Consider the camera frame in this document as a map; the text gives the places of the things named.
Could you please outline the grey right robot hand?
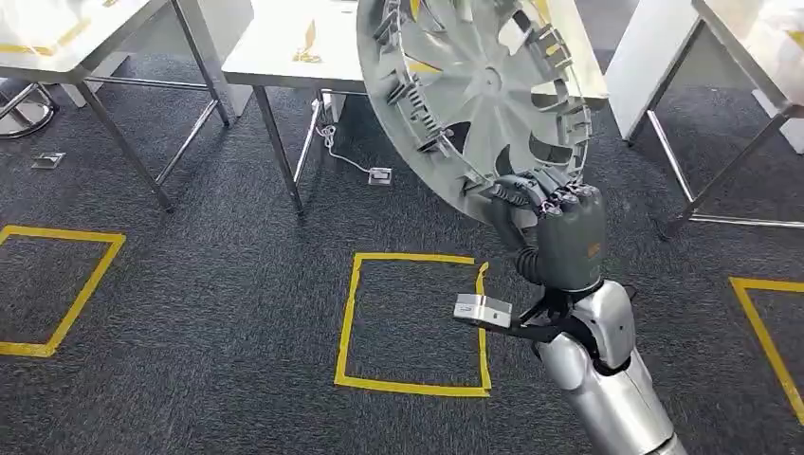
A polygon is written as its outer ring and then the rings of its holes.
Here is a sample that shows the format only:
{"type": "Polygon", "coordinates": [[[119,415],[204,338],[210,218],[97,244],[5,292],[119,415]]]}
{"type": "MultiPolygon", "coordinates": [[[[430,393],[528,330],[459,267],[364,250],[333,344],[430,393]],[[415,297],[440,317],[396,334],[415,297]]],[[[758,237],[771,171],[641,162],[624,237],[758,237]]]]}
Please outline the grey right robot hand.
{"type": "Polygon", "coordinates": [[[568,292],[595,287],[605,244],[600,190],[555,167],[497,178],[487,211],[516,270],[529,282],[568,292]],[[536,217],[536,243],[514,223],[515,209],[536,217]]]}

